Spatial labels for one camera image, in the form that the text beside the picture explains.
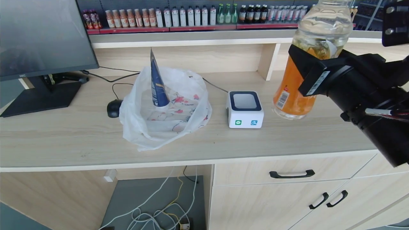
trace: green bottle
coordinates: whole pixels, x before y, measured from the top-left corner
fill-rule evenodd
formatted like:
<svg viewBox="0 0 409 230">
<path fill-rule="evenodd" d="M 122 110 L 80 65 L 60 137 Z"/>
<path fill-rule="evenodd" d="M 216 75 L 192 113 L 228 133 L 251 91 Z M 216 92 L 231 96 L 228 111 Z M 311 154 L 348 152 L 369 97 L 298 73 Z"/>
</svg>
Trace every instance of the green bottle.
<svg viewBox="0 0 409 230">
<path fill-rule="evenodd" d="M 233 24 L 236 24 L 237 23 L 237 4 L 236 3 L 234 3 L 233 4 L 233 14 L 231 15 L 231 22 L 233 23 Z"/>
<path fill-rule="evenodd" d="M 217 22 L 223 24 L 225 22 L 225 16 L 223 14 L 223 4 L 219 4 L 219 14 L 217 15 Z"/>
<path fill-rule="evenodd" d="M 231 23 L 231 14 L 230 14 L 230 4 L 226 4 L 226 10 L 225 10 L 225 23 L 230 24 Z"/>
</svg>

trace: monitor screen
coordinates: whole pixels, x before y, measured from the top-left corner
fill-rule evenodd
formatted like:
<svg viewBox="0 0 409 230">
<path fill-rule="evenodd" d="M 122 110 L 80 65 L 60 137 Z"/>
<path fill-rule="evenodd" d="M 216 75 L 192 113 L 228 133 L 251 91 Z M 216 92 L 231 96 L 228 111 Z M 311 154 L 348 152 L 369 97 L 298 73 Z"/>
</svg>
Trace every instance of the monitor screen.
<svg viewBox="0 0 409 230">
<path fill-rule="evenodd" d="M 0 81 L 93 68 L 76 0 L 1 1 Z"/>
</svg>

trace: drawer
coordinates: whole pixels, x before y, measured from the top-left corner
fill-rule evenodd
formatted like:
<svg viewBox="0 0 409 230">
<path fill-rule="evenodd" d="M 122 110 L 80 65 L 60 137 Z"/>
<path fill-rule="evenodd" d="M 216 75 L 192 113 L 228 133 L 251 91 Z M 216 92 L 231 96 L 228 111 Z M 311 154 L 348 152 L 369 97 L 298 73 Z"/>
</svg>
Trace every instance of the drawer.
<svg viewBox="0 0 409 230">
<path fill-rule="evenodd" d="M 376 156 L 368 162 L 355 176 L 356 177 L 365 177 L 365 176 L 377 176 L 393 173 L 408 172 L 409 165 L 403 164 L 394 168 L 389 164 L 388 160 L 382 155 L 382 153 L 376 154 Z"/>
<path fill-rule="evenodd" d="M 346 179 L 373 156 L 373 153 L 333 157 L 308 155 L 274 161 L 216 164 L 214 186 Z"/>
</svg>

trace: black computer mouse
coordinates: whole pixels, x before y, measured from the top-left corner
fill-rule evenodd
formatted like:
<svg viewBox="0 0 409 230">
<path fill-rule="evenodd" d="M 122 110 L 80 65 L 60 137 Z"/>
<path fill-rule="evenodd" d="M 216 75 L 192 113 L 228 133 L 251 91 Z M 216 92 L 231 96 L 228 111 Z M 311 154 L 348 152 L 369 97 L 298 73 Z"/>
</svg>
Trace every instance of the black computer mouse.
<svg viewBox="0 0 409 230">
<path fill-rule="evenodd" d="M 121 107 L 122 100 L 113 100 L 108 103 L 106 107 L 106 112 L 110 118 L 119 117 L 119 108 Z"/>
</svg>

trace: blue tube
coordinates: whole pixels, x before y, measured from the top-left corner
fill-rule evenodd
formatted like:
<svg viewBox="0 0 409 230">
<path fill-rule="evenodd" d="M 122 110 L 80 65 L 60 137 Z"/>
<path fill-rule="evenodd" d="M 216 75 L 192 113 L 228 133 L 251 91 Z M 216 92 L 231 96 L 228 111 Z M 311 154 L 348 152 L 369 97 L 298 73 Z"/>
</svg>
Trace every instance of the blue tube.
<svg viewBox="0 0 409 230">
<path fill-rule="evenodd" d="M 152 101 L 153 105 L 159 111 L 166 111 L 169 107 L 169 97 L 165 91 L 165 85 L 163 84 L 160 76 L 159 68 L 156 63 L 155 56 L 151 49 L 151 76 L 152 76 Z"/>
</svg>

